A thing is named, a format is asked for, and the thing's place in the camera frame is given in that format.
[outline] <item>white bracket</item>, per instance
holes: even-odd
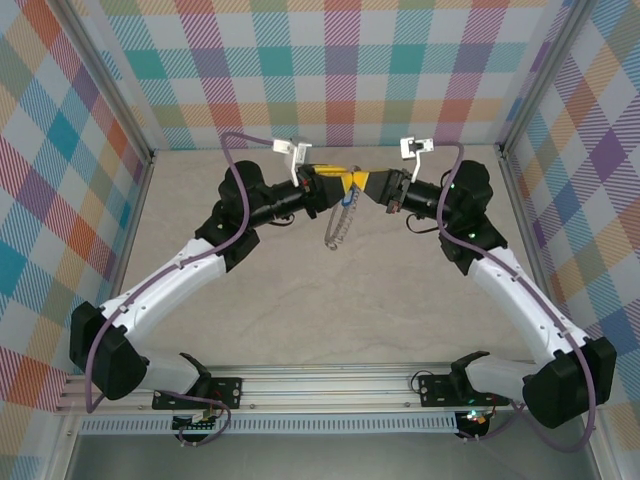
[[[280,138],[273,139],[273,151],[284,155],[284,164],[289,170],[291,181],[298,187],[298,175],[296,171],[300,165],[303,165],[307,159],[307,150],[312,145],[300,137],[294,137],[289,140]]]
[[[413,169],[411,175],[411,183],[414,183],[418,179],[418,172],[420,171],[420,155],[426,152],[433,152],[433,138],[425,138],[423,140],[416,140],[414,135],[410,137],[402,137],[400,139],[400,155],[402,160],[414,160],[416,166]]]

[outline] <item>plaid wall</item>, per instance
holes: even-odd
[[[0,3],[0,479],[30,479],[70,311],[111,288],[142,161],[44,0]]]
[[[217,147],[227,130],[494,143],[538,22],[561,2],[74,0],[147,136],[172,149]]]
[[[547,35],[544,38],[544,42],[542,42],[542,46],[540,47],[540,50],[538,50],[538,54],[536,55],[535,60],[531,64],[531,67],[529,68],[529,72],[527,73],[527,76],[524,82],[522,83],[522,86],[520,87],[518,96],[516,97],[515,101],[513,102],[513,105],[511,106],[511,109],[509,110],[509,114],[507,115],[507,120],[504,122],[504,125],[502,126],[502,130],[500,130],[500,134],[498,135],[496,143],[503,143],[507,135],[509,134],[509,131],[511,130],[511,126],[513,125],[513,121],[516,118],[516,115],[518,114],[518,112],[520,111],[522,102],[524,102],[524,99],[527,98],[527,95],[529,95],[531,88],[533,87],[536,79],[538,78],[540,67],[542,66],[542,63],[544,62],[544,60],[547,58],[547,55],[551,51],[551,45],[553,44],[554,40],[557,38],[558,34],[560,33],[562,26],[564,25],[564,22],[567,19],[567,15],[569,14],[569,11],[571,10],[571,7],[574,5],[574,3],[575,3],[575,0],[563,0],[562,6],[560,7],[560,10],[556,15],[556,18],[554,19],[553,24],[551,25],[551,28],[547,32]]]
[[[640,478],[640,2],[601,0],[512,158],[561,309],[618,350],[608,419]]]

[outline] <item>metal base plate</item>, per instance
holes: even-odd
[[[449,375],[420,375],[418,377],[420,404],[423,407],[499,407],[509,405],[509,400],[499,395],[478,393],[464,405],[449,381]]]

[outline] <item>yellow object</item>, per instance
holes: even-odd
[[[339,165],[314,165],[313,171],[318,175],[324,175],[325,173],[348,173],[345,167]]]
[[[342,179],[342,188],[344,189],[345,194],[347,194],[351,189],[351,185],[353,184],[353,175],[346,168],[338,165],[314,165],[313,170],[323,177],[340,177]]]
[[[364,191],[364,187],[366,187],[368,179],[369,172],[353,172],[353,183],[355,183],[356,186],[362,191]]]

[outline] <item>gray floor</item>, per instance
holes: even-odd
[[[580,420],[553,431],[575,442]],[[589,451],[550,450],[522,420],[495,439],[463,445],[452,434],[225,435],[201,448],[170,436],[80,437],[67,480],[590,480]]]
[[[314,163],[412,168],[395,147],[312,154]],[[420,178],[438,183],[455,156],[452,148],[426,156]],[[269,184],[287,178],[282,157],[270,150],[234,158],[256,161]],[[469,147],[466,158],[487,165],[490,218],[526,264],[493,147]],[[208,218],[226,167],[219,151],[160,153],[125,288],[175,255]],[[171,313],[149,346],[209,365],[443,362],[480,349],[530,358],[492,299],[444,258],[437,235],[410,233],[405,216],[386,215],[363,195],[336,252],[323,244],[329,212],[314,221],[300,213],[286,229],[261,227],[250,256]]]

